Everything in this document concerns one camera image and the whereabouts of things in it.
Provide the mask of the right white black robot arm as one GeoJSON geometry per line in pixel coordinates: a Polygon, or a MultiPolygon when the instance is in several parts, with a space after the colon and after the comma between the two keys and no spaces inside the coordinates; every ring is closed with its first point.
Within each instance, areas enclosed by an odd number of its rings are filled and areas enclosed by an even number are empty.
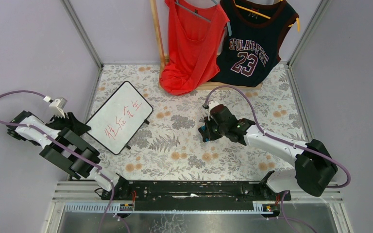
{"type": "Polygon", "coordinates": [[[338,171],[333,162],[318,155],[330,155],[319,140],[294,141],[269,131],[262,132],[254,121],[237,119],[216,101],[204,104],[203,108],[209,113],[204,117],[204,126],[199,128],[204,142],[226,137],[231,142],[264,150],[293,166],[293,169],[272,171],[264,177],[263,182],[274,193],[300,188],[319,197],[338,171]]]}

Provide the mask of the white board black frame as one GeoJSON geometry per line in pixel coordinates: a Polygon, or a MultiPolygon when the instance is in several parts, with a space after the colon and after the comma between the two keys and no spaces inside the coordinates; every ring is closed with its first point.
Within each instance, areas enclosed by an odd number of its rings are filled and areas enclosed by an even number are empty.
{"type": "Polygon", "coordinates": [[[124,81],[86,122],[91,128],[87,134],[118,155],[141,126],[148,124],[152,113],[152,105],[129,81],[124,81]]]}

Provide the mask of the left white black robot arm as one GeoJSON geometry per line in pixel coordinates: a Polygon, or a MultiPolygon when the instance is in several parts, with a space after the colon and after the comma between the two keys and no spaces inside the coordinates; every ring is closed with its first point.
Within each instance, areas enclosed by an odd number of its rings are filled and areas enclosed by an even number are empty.
{"type": "Polygon", "coordinates": [[[40,146],[39,155],[71,177],[95,180],[106,191],[115,189],[119,175],[100,166],[99,151],[70,128],[53,129],[27,111],[6,126],[10,136],[40,146]]]}

